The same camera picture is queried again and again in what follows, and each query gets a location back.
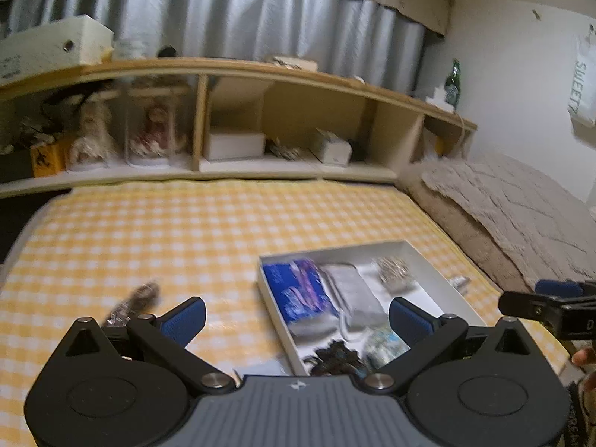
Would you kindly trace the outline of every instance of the wooden shelf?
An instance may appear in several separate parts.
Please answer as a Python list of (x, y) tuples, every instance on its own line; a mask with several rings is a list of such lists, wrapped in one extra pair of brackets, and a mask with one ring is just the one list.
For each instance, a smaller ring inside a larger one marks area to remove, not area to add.
[(130, 88), (127, 93), (133, 98), (161, 98), (183, 96), (190, 92), (190, 86), (160, 86), (156, 88)]
[(198, 174), (196, 171), (191, 171), (190, 163), (180, 167), (132, 167), (123, 163), (110, 168), (98, 168), (90, 171), (63, 171), (43, 178), (27, 178), (10, 183), (0, 183), (0, 198), (65, 190), (82, 185), (107, 185), (129, 180), (192, 179), (196, 174)]
[(0, 101), (7, 101), (34, 92), (71, 86), (82, 82), (117, 79), (118, 77), (166, 74), (206, 74), (208, 76), (246, 77), (332, 89), (333, 91), (357, 95), (420, 112), (454, 126), (461, 127), (463, 123), (466, 129), (476, 130), (474, 123), (461, 120), (455, 114), (443, 111), (433, 105), (400, 94), (399, 92), (363, 84), (357, 79), (347, 79), (346, 77), (333, 76), (332, 74), (322, 72), (287, 69), (263, 62), (201, 57), (114, 61), (105, 64), (87, 65), (48, 72), (0, 86)]
[(208, 180), (218, 178), (326, 178), (393, 183), (396, 176), (391, 170), (380, 165), (362, 162), (352, 163), (344, 168), (324, 165), (314, 161), (286, 161), (275, 156), (230, 161), (207, 161), (202, 159), (200, 171), (192, 171), (190, 161), (178, 166), (168, 167), (132, 167), (121, 164), (91, 171), (63, 171), (54, 176), (0, 183), (0, 198), (64, 190), (82, 185), (107, 185), (123, 181)]
[(199, 169), (204, 178), (326, 178), (376, 183), (392, 183), (396, 179), (395, 173), (378, 164), (353, 162), (346, 167), (332, 166), (321, 163), (314, 156), (303, 161), (287, 161), (270, 155), (223, 161), (202, 159)]
[[(356, 79), (261, 62), (208, 58), (116, 61), (54, 71), (0, 86), (0, 103), (83, 82), (155, 75), (195, 75), (197, 87), (173, 82), (173, 86), (155, 88), (109, 89), (92, 99), (113, 99), (120, 92), (135, 98), (196, 92), (192, 161), (189, 158), (187, 163), (165, 168), (121, 164), (0, 183), (0, 198), (128, 180), (305, 178), (393, 183), (412, 161), (423, 126), (451, 146), (460, 136), (467, 139), (476, 130), (474, 123), (458, 115)], [(214, 89), (209, 89), (211, 77), (220, 78)], [(79, 100), (78, 96), (73, 98), (73, 102)], [(337, 167), (321, 164), (314, 156), (303, 161), (262, 156), (209, 162), (202, 157), (202, 151), (214, 112), (219, 124), (262, 131), (287, 146), (303, 149), (308, 147), (308, 133), (315, 127), (328, 129), (365, 147), (371, 162)]]

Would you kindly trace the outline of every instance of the silver curtain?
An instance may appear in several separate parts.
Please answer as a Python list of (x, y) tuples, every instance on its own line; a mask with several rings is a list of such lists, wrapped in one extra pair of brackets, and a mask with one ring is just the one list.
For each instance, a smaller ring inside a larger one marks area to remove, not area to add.
[(170, 44), (182, 56), (297, 55), (400, 92), (412, 91), (424, 37), (424, 26), (371, 0), (13, 0), (5, 25), (20, 31), (84, 13), (155, 52)]

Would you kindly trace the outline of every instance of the yellow gingham tablecloth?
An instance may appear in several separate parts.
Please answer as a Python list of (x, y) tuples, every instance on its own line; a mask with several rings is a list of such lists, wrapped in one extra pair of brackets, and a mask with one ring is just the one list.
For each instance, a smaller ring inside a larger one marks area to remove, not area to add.
[[(207, 325), (188, 349), (231, 373), (281, 353), (255, 286), (266, 254), (407, 240), (443, 274), (469, 276), (466, 300), (489, 325), (498, 293), (406, 195), (334, 182), (124, 183), (54, 201), (0, 293), (0, 445), (33, 445), (23, 402), (73, 320), (108, 311), (150, 279), (157, 315), (191, 295)], [(567, 354), (531, 332), (556, 371)]]

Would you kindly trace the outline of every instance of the small bottle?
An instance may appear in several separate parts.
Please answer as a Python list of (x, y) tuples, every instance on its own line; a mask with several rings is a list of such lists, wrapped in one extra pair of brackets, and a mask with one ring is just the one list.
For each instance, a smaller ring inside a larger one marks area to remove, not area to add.
[(461, 95), (461, 84), (460, 84), (460, 61), (453, 59), (453, 70), (447, 80), (445, 81), (445, 102), (451, 104), (454, 108), (457, 108), (457, 104), (460, 101)]

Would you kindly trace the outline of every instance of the figurine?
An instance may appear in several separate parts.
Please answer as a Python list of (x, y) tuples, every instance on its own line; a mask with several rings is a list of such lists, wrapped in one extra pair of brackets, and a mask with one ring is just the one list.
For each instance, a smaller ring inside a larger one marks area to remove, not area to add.
[(104, 167), (116, 155), (114, 140), (107, 129), (110, 122), (110, 109), (103, 101), (81, 106), (79, 137), (70, 147), (69, 169)]
[[(157, 99), (147, 107), (144, 128), (130, 140), (130, 150), (143, 158), (166, 157), (169, 154), (168, 107)], [(174, 152), (186, 146), (186, 136), (175, 142)]]

